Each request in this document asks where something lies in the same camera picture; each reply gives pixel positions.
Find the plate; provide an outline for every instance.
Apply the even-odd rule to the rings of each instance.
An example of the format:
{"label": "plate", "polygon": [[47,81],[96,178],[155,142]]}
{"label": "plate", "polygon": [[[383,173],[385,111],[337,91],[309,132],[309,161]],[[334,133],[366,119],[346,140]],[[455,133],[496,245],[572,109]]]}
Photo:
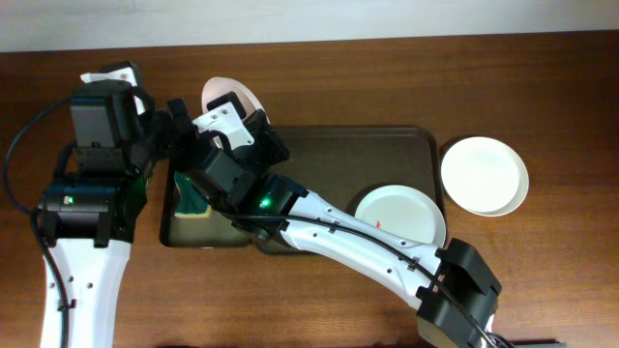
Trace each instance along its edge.
{"label": "plate", "polygon": [[441,211],[428,196],[414,188],[390,185],[364,197],[355,218],[407,240],[445,244],[447,229]]}
{"label": "plate", "polygon": [[481,136],[460,140],[447,151],[441,179],[456,204],[485,217],[512,212],[529,190],[520,156],[506,144]]}

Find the green indicator light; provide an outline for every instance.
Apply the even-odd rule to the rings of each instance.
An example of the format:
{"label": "green indicator light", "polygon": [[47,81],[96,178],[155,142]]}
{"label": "green indicator light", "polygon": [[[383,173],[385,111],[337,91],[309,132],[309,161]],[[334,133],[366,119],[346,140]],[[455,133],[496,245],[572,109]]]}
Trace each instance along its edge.
{"label": "green indicator light", "polygon": [[260,201],[260,208],[268,208],[271,205],[271,198],[264,198]]}

